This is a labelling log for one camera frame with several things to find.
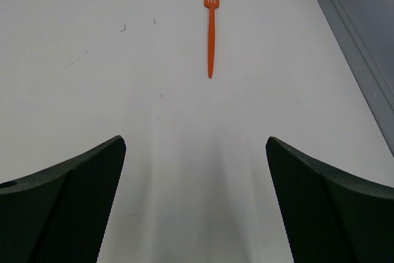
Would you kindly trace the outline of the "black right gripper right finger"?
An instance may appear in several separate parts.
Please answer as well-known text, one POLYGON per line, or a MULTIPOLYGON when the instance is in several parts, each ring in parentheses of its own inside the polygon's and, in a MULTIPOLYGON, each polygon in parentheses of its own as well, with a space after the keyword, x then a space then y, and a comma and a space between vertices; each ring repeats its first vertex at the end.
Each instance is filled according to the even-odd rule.
POLYGON ((265 148, 294 262, 393 262, 393 188, 276 137, 265 148))

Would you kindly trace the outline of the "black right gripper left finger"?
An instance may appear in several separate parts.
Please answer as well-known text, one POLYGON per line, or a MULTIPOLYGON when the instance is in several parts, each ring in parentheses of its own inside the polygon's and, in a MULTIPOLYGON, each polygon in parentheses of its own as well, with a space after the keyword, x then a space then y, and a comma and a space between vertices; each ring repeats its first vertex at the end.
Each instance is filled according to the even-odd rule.
POLYGON ((97 262, 126 155, 121 136, 1 184, 1 262, 97 262))

